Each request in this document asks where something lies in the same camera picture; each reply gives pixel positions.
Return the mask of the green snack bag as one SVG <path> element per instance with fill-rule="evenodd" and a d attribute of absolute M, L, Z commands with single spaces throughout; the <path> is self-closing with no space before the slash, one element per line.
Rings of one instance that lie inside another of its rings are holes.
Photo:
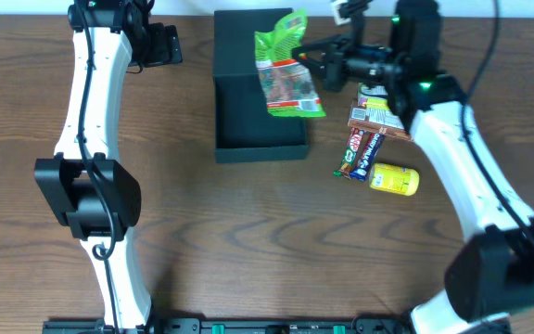
<path fill-rule="evenodd" d="M 301 9 L 282 17 L 270 32 L 254 32 L 255 64 L 267 111 L 274 117 L 326 116 L 309 70 L 292 57 L 307 26 Z"/>

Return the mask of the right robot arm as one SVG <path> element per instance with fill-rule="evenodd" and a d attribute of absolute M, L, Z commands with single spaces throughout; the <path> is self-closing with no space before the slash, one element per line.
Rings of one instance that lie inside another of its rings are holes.
<path fill-rule="evenodd" d="M 506 333 L 509 315 L 534 307 L 534 211 L 487 148 L 469 105 L 471 89 L 439 66 L 442 21 L 433 0 L 400 0 L 386 46 L 365 45 L 364 1 L 335 1 L 343 35 L 295 48 L 293 57 L 339 91 L 381 85 L 388 107 L 423 150 L 457 213 L 464 247 L 442 292 L 412 309 L 414 333 Z"/>

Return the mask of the black cardboard box with lid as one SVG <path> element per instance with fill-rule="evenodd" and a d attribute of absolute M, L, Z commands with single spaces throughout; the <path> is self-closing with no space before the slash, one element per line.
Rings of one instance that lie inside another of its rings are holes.
<path fill-rule="evenodd" d="M 254 33 L 268 32 L 290 7 L 214 12 L 212 78 L 218 163 L 303 160 L 306 122 L 267 111 L 255 65 Z"/>

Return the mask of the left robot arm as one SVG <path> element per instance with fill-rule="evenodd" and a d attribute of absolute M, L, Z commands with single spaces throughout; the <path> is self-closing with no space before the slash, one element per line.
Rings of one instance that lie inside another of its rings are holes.
<path fill-rule="evenodd" d="M 134 228 L 141 187 L 121 165 L 118 128 L 124 79 L 182 62 L 174 26 L 149 20 L 148 0 L 75 1 L 68 8 L 74 70 L 54 154 L 34 179 L 60 225 L 86 251 L 101 289 L 99 319 L 50 319 L 45 333 L 173 333 L 156 315 L 138 264 Z"/>

